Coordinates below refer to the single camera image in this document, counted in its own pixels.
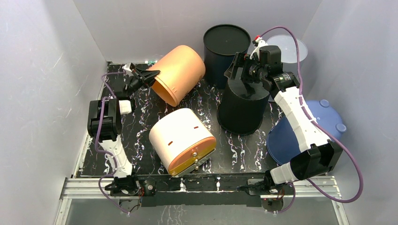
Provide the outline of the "dark navy bucket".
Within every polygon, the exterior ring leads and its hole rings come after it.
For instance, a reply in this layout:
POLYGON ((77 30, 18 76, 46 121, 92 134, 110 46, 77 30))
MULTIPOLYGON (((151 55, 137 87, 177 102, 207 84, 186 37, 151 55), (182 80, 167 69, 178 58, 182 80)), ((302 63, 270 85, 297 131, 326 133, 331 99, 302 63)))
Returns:
POLYGON ((219 24, 205 32, 203 43, 205 80, 210 86, 224 89, 227 84, 224 72, 231 65, 237 52, 247 53, 251 37, 239 26, 219 24))

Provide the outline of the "tan bucket black rim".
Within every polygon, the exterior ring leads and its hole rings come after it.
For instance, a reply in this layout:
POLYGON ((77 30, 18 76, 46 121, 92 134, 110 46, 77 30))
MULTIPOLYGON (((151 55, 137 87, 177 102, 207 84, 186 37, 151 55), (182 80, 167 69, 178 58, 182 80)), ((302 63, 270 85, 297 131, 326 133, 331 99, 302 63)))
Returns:
POLYGON ((179 45, 152 65, 149 71, 159 70, 154 92, 170 106, 176 107, 205 75, 205 64, 195 50, 179 45))

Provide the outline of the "blue plastic bucket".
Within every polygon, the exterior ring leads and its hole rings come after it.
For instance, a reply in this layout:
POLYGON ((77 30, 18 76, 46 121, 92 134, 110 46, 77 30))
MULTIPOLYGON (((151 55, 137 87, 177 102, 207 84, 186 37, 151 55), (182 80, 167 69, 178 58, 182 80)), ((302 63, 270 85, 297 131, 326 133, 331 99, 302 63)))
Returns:
MULTIPOLYGON (((347 131, 340 114, 325 100, 306 102, 317 123, 328 133, 340 140, 347 131)), ((300 153, 299 144, 286 117, 282 117, 268 134, 267 149, 278 165, 288 163, 300 153)))

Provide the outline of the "large grey container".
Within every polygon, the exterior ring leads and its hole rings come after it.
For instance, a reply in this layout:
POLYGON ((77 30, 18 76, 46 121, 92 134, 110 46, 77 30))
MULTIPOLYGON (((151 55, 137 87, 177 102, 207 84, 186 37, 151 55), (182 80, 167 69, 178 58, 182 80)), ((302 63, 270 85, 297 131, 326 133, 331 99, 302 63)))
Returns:
MULTIPOLYGON (((275 35, 270 37, 266 43, 268 45, 276 45, 281 50, 282 63, 297 63, 297 49, 293 38, 289 35, 275 35)), ((308 55, 307 46, 299 39, 297 39, 299 49, 300 62, 306 59, 308 55)))

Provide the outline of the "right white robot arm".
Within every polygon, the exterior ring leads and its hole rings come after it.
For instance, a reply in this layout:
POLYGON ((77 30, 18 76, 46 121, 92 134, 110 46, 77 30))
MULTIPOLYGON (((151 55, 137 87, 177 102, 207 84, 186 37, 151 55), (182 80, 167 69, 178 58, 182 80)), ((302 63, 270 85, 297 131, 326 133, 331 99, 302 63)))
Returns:
POLYGON ((300 92, 300 81, 292 72, 285 72, 282 52, 276 45, 259 48, 249 55, 237 52, 225 77, 234 80, 239 69, 246 83, 260 83, 270 93, 287 118, 300 153, 289 162, 265 172, 261 184, 270 194, 277 194, 284 183, 305 180, 331 172, 343 149, 316 122, 300 92))

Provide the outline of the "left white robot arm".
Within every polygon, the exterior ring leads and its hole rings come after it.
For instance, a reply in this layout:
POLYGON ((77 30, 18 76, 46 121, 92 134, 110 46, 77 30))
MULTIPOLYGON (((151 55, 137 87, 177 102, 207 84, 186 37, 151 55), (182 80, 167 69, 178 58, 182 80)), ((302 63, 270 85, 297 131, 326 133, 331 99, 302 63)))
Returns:
POLYGON ((121 76, 120 79, 113 84, 104 84, 110 96, 89 103, 88 134, 94 139, 96 151, 108 158, 111 175, 115 178, 121 179, 133 174, 133 166, 122 144, 122 116, 135 111, 133 94, 142 87, 152 87, 159 74, 159 70, 127 63, 121 72, 115 73, 116 76, 121 76))

